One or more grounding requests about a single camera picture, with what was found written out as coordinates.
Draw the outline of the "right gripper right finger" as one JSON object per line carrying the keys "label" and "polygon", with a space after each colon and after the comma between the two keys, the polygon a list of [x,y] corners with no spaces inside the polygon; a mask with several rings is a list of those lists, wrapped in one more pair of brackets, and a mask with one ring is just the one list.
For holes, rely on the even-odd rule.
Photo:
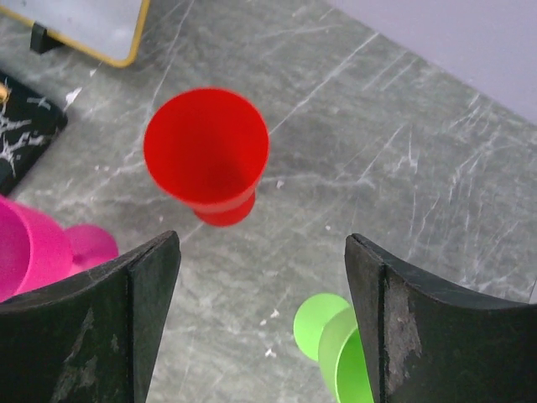
{"label": "right gripper right finger", "polygon": [[535,401],[535,305],[444,280],[358,233],[345,266],[375,401]]}

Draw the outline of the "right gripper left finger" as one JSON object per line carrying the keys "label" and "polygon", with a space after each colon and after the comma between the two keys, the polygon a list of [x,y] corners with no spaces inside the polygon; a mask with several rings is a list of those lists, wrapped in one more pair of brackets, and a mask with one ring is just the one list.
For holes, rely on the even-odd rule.
{"label": "right gripper left finger", "polygon": [[167,231],[3,302],[2,401],[146,401],[180,260]]}

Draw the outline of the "red plastic wine glass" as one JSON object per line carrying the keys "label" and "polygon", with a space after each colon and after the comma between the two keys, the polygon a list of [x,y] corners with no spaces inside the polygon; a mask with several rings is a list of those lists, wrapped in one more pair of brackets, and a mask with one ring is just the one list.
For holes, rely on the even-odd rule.
{"label": "red plastic wine glass", "polygon": [[217,87],[168,100],[143,137],[143,159],[156,185],[215,227],[235,225],[252,211],[269,154],[261,112]]}

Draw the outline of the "gold wine glass rack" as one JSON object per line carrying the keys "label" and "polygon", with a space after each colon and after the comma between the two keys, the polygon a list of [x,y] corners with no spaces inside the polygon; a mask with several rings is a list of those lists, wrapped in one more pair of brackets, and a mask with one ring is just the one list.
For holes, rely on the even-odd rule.
{"label": "gold wine glass rack", "polygon": [[65,128],[65,112],[5,72],[1,73],[1,194],[9,193]]}

